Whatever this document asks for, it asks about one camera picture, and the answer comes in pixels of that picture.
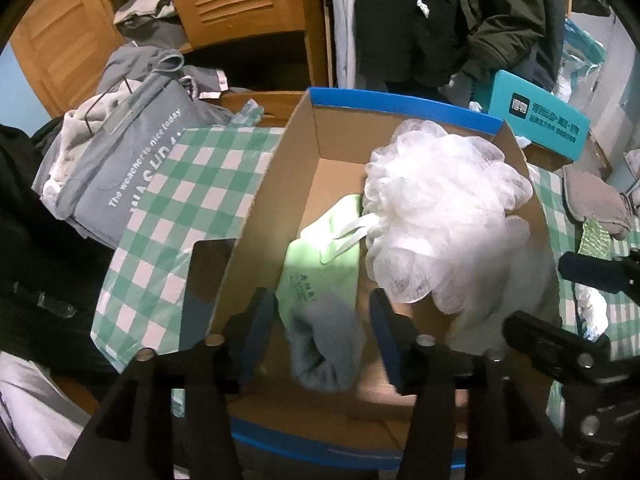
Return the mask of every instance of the open cardboard box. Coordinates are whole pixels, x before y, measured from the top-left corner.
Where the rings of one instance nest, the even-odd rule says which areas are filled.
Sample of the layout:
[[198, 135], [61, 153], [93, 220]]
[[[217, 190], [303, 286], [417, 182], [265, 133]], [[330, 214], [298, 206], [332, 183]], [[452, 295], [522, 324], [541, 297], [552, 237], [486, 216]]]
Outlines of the open cardboard box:
[[[311, 89], [287, 124], [236, 243], [218, 295], [212, 333], [219, 333], [232, 314], [244, 310], [257, 287], [276, 288], [289, 243], [341, 197], [362, 192], [370, 153], [387, 145], [396, 126], [408, 117], [434, 120], [449, 133], [483, 136], [504, 152], [508, 164], [529, 177], [510, 127], [495, 118], [418, 98]], [[548, 230], [537, 197], [534, 195], [517, 214], [529, 221], [532, 236], [550, 255]], [[348, 392], [320, 394], [296, 384], [290, 376], [289, 346], [278, 322], [249, 391], [228, 402], [235, 417], [236, 438], [259, 446], [266, 446], [258, 441], [267, 439], [272, 450], [279, 441], [281, 447], [287, 447], [280, 452], [312, 462], [397, 466], [415, 399], [399, 396], [388, 383], [369, 327], [368, 297], [376, 284], [368, 279], [364, 264], [360, 268], [356, 307], [367, 330], [367, 343], [356, 385]], [[437, 310], [430, 296], [394, 307], [410, 316], [420, 332], [443, 341], [451, 316]], [[459, 392], [457, 402], [463, 412], [464, 392]], [[265, 436], [258, 428], [279, 433]], [[311, 450], [306, 445], [320, 447]], [[458, 447], [464, 445], [464, 441], [456, 442]]]

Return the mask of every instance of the clothes pile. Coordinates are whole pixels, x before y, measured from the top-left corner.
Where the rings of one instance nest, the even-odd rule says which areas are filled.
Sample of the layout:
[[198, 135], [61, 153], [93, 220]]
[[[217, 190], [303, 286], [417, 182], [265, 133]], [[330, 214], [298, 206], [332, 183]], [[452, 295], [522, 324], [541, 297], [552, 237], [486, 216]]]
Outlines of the clothes pile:
[[120, 47], [98, 95], [64, 115], [33, 190], [55, 218], [116, 248], [182, 131], [231, 120], [231, 112], [202, 100], [227, 89], [222, 70], [185, 66], [177, 50]]

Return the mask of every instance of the green and white plaid fabric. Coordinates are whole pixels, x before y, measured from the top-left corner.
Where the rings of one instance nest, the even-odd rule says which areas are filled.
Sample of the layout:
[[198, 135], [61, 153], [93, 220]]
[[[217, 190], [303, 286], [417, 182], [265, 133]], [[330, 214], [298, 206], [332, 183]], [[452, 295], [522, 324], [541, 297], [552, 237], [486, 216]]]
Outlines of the green and white plaid fabric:
[[238, 238], [282, 128], [254, 101], [227, 126], [185, 130], [142, 194], [102, 285], [92, 339], [118, 371], [138, 350], [178, 349], [198, 240]]
[[[562, 178], [549, 171], [529, 165], [533, 187], [545, 212], [549, 228], [551, 248], [556, 263], [567, 251], [577, 252], [582, 237], [582, 225], [574, 222], [564, 208]], [[640, 247], [640, 221], [633, 218], [632, 231], [624, 241], [612, 240], [610, 257], [626, 256], [632, 247]], [[560, 315], [562, 326], [569, 332], [578, 333], [575, 313], [574, 288], [571, 282], [560, 282]], [[607, 335], [611, 339], [611, 358], [625, 359], [640, 353], [640, 310], [625, 294], [603, 292], [609, 311]], [[554, 383], [549, 396], [547, 414], [557, 427], [564, 419], [564, 403], [560, 394], [560, 384]]]

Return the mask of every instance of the dark green jacket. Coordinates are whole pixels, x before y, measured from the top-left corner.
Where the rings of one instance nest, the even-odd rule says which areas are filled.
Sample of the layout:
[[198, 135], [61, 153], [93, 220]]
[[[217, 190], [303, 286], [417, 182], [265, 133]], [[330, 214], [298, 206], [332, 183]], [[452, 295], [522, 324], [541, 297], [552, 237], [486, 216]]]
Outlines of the dark green jacket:
[[545, 34], [543, 0], [460, 0], [469, 30], [462, 70], [487, 82], [527, 56]]

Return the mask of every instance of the hanging clothes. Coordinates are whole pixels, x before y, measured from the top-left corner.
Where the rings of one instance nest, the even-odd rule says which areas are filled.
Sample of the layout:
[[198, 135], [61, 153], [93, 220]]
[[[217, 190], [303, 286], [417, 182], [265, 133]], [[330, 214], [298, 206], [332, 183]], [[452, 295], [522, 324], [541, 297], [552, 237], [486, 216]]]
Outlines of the hanging clothes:
[[356, 49], [353, 30], [355, 0], [332, 0], [334, 7], [335, 74], [339, 88], [355, 88]]
[[556, 86], [562, 60], [564, 0], [543, 0], [543, 5], [545, 35], [532, 49], [532, 56], [511, 71], [551, 92]]
[[468, 27], [468, 54], [462, 71], [488, 83], [527, 56], [545, 35], [543, 0], [460, 0]]
[[449, 82], [465, 42], [458, 0], [355, 0], [359, 72], [384, 82]]

